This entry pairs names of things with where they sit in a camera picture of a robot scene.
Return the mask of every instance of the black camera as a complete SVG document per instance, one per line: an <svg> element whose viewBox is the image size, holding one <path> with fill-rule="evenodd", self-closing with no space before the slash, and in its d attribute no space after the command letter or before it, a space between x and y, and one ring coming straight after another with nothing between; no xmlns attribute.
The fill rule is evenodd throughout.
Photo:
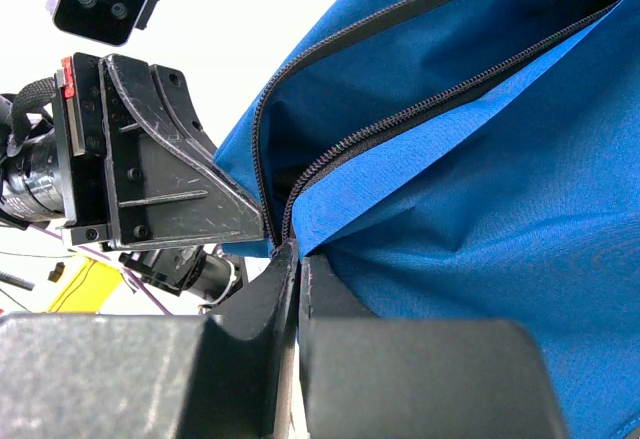
<svg viewBox="0 0 640 439"><path fill-rule="evenodd" d="M158 0L49 0L58 29L121 46L134 28L144 29Z"/></svg>

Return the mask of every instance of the white surface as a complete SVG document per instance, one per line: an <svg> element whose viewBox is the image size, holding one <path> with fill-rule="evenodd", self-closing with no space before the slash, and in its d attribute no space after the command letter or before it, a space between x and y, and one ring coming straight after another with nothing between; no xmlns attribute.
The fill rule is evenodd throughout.
<svg viewBox="0 0 640 439"><path fill-rule="evenodd" d="M160 0L145 31L134 31L122 48L63 34L44 9L45 0L0 0L4 21L0 92L53 75L74 52L117 52L182 70L205 131L220 144L291 49L335 0ZM0 250L64 254L53 240L0 229ZM34 293L1 286L29 308L41 308L56 292L44 284L55 260L0 255L2 269L38 282ZM264 261L252 261L254 274ZM157 291L175 313L192 310L187 300ZM4 296L0 308L17 310ZM142 293L118 290L105 304L112 313L153 313Z"/></svg>

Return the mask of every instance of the blue fabric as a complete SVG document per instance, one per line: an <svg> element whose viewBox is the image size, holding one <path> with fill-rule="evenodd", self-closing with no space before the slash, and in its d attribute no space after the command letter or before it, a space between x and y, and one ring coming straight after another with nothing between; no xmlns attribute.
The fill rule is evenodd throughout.
<svg viewBox="0 0 640 439"><path fill-rule="evenodd" d="M395 1L339 0L292 55ZM268 177L519 52L588 2L456 0L305 69L267 105ZM639 11L624 0L294 207L301 253L322 248L380 316L522 322L576 438L623 438L640 423ZM254 110L215 161L257 197Z"/></svg>

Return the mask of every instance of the zipper teeth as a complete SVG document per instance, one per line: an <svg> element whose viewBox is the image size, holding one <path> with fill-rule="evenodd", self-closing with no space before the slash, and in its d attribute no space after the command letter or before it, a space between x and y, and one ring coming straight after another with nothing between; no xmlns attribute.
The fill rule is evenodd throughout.
<svg viewBox="0 0 640 439"><path fill-rule="evenodd" d="M578 22L574 22L570 26L567 26L564 29L561 29L560 31L552 34L551 36L546 37L533 46L530 46L527 49L519 52L515 56L511 56L509 59L506 59L505 61L485 70L484 72L481 72L480 74L473 76L472 78L467 79L466 81L461 82L450 89L447 89L446 91L436 94L435 96L432 96L425 101L414 104L413 106L404 109L403 111L400 111L392 116L376 122L375 124L363 127L359 131L342 139L331 149L322 154L318 159L312 162L311 165L304 171L304 173L294 184L293 188L291 189L291 193L289 194L289 198L287 199L287 204L285 205L284 220L282 224L282 237L286 240L291 236L293 204L302 190L313 178L313 176L324 169L331 161L343 154L347 149L357 145L358 143L366 139L369 139L376 134L397 127L404 122L427 112L433 107L439 106L444 102L459 96L462 93L468 92L469 90L479 86L481 83L493 78L494 76L504 72L505 70L518 65L522 61L535 55L537 52L546 49L553 43L564 39L566 36L573 35L578 32L578 30L583 29L584 27L587 27L591 23L595 22L611 9L613 9L613 7L615 7L618 2L619 1L616 1L615 3L591 14L590 16L587 16Z"/></svg>
<svg viewBox="0 0 640 439"><path fill-rule="evenodd" d="M262 119L262 115L264 113L264 108L266 106L267 101L269 100L269 98L271 97L271 94L273 93L273 91L275 90L276 86L279 85L279 83L285 79L285 76L287 75L287 73L289 71L291 71L297 64L299 64L303 59L305 59L307 56L309 56L310 54L312 54L313 52L315 52L316 50L320 49L321 47L324 47L326 44L335 41L336 39L339 39L347 34L349 34L351 31L353 31L354 29L362 26L363 24L366 24L368 22L371 22L373 20L375 20L376 18L378 18L379 16L388 13L389 11L393 10L393 9L397 9L400 7L403 7L404 5L415 1L415 0L402 0L399 2L396 2L390 6L385 7L384 9L381 9L380 11L371 14L370 16L367 16L363 19L360 19L357 22L354 22L353 24L351 24L350 26L332 34L331 36L323 39L322 41L316 43L315 45L309 47L308 49L304 50L303 52L301 52L300 54L298 54L295 58L293 58L289 63L287 63L282 69L280 69L267 83L267 85L265 86L265 88L262 91L262 94L260 94L260 97L258 99L258 103L256 105L256 111L254 113L254 119L253 119L253 125L252 125L252 130L251 130L251 149L252 149L252 153L253 153L253 168L254 168L254 172L258 181L258 192L260 195L260 202L261 202L261 206L263 209L263 213L264 213L264 219L265 219L265 229L267 232L268 237L271 239L271 241L273 242L274 246L279 246L280 245L280 240L279 240L279 234L278 234L278 230L276 229L275 226L275 220L273 218L273 211L271 210L271 208L269 207L269 200L268 200L268 193L267 193L267 186L266 186L266 177L265 177L265 173L264 173L264 166L263 166L263 161L262 161L262 157L261 157L261 138L260 138L260 122Z"/></svg>

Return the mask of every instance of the open zipper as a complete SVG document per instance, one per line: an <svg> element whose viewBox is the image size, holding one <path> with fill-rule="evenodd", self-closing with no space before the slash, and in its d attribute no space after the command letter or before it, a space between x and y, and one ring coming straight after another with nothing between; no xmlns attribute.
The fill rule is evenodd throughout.
<svg viewBox="0 0 640 439"><path fill-rule="evenodd" d="M262 117L273 92L280 84L282 84L282 82L294 76L305 67L451 1L453 0L402 0L396 2L375 14L351 24L345 29L332 34L306 49L292 61L287 63L269 80L256 105L251 131L251 149L253 155L253 167L258 182L258 192L264 214L265 229L267 231L268 238L271 239L275 247L278 247L282 243L282 235L276 224L275 212L270 198L270 193L268 191L267 178L262 160L261 138ZM353 142L353 140L356 139L357 134L359 133L349 136L353 139L346 143Z"/></svg>
<svg viewBox="0 0 640 439"><path fill-rule="evenodd" d="M282 237L289 239L292 234L292 213L295 200L306 189L328 175L340 165L353 157L362 154L369 149L382 144L409 129L423 124L427 120L443 114L444 112L471 102L496 85L515 74L518 70L531 63L541 54L580 30L596 22L602 16L613 9L619 1L600 9L599 11L574 22L570 26L546 37L540 42L528 47L524 51L509 59L487 69L444 92L436 94L429 99L414 104L413 106L389 116L370 126L363 127L359 131L342 139L338 144L322 154L305 170L295 182L284 210L282 223Z"/></svg>

